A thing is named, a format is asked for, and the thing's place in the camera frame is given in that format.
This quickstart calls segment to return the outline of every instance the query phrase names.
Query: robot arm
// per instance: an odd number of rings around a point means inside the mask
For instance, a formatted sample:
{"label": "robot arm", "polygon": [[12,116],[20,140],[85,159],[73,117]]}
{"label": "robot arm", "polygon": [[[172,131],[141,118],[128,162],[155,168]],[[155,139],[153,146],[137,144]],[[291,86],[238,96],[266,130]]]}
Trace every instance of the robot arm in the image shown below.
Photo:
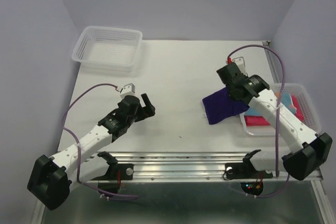
{"label": "robot arm", "polygon": [[[228,88],[229,96],[257,110],[275,128],[277,97],[261,77],[247,77],[239,67],[232,62],[217,71]],[[304,125],[282,104],[279,110],[279,134],[290,149],[290,153],[280,153],[283,163],[279,162],[279,169],[303,180],[326,161],[332,139],[327,133],[319,135]],[[246,155],[243,163],[232,167],[231,178],[251,178],[257,171],[275,170],[275,153],[255,150]]]}
{"label": "robot arm", "polygon": [[[135,96],[125,95],[125,92],[121,92],[121,96],[123,99],[118,103],[118,108],[100,120],[98,125],[80,139],[81,163],[125,134],[134,122],[155,115],[155,107],[146,94],[141,95],[145,107],[141,107],[140,100]],[[50,210],[59,207],[78,186],[75,173],[78,165],[77,148],[78,145],[73,144],[50,158],[42,155],[35,161],[27,188]],[[110,165],[114,164],[111,158],[113,157],[98,154],[85,162],[82,166],[81,181],[86,182],[104,175]]]}

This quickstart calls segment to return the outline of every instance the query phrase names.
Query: white plastic basket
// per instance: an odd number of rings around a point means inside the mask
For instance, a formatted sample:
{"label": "white plastic basket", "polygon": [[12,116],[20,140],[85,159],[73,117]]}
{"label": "white plastic basket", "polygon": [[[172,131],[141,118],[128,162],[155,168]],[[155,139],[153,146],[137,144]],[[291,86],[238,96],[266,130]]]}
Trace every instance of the white plastic basket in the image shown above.
{"label": "white plastic basket", "polygon": [[130,72],[141,41],[140,31],[88,26],[80,35],[71,57],[88,67]]}
{"label": "white plastic basket", "polygon": [[[275,91],[279,92],[281,83],[273,83],[269,85],[270,88]],[[321,132],[321,124],[319,117],[316,113],[316,110],[310,100],[306,89],[297,83],[286,83],[284,92],[288,92],[291,95],[294,95],[298,102],[302,114],[304,116],[303,123],[315,130],[317,133]],[[272,126],[247,126],[244,118],[244,114],[240,114],[240,120],[243,124],[244,131],[251,136],[275,136],[275,129]]]}

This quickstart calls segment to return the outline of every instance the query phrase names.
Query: metal frame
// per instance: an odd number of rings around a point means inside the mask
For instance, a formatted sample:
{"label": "metal frame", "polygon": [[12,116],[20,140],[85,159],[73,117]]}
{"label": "metal frame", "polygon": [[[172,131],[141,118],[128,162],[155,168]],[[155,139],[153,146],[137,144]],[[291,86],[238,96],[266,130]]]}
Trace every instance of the metal frame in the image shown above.
{"label": "metal frame", "polygon": [[[118,163],[134,164],[133,180],[123,183],[223,183],[226,163],[241,162],[246,153],[110,153]],[[285,181],[287,173],[265,181]],[[319,170],[306,180],[322,180]],[[254,179],[233,180],[249,182]]]}

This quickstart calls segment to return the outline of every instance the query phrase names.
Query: pink cloth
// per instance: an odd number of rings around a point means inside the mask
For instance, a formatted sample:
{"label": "pink cloth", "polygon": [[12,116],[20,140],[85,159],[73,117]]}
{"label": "pink cloth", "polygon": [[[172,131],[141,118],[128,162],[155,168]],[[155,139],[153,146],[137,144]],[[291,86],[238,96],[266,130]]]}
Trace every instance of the pink cloth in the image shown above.
{"label": "pink cloth", "polygon": [[[303,122],[305,117],[302,114],[298,99],[294,95],[291,95],[293,105],[296,108],[295,116]],[[247,126],[269,126],[269,123],[262,116],[245,116],[245,122]]]}

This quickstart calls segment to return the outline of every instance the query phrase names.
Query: gray wall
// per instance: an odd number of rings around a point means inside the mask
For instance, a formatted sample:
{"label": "gray wall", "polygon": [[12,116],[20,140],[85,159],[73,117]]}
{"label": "gray wall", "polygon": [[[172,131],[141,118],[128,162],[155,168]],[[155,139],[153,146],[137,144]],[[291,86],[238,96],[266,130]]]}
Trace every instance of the gray wall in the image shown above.
{"label": "gray wall", "polygon": [[141,30],[145,39],[270,39],[294,0],[63,0],[79,31]]}
{"label": "gray wall", "polygon": [[30,223],[34,161],[57,149],[78,32],[61,0],[0,0],[0,222]]}
{"label": "gray wall", "polygon": [[[272,47],[283,57],[287,82],[302,83],[307,88],[323,130],[336,140],[336,0],[295,0]],[[323,184],[334,211],[335,145],[322,166]]]}

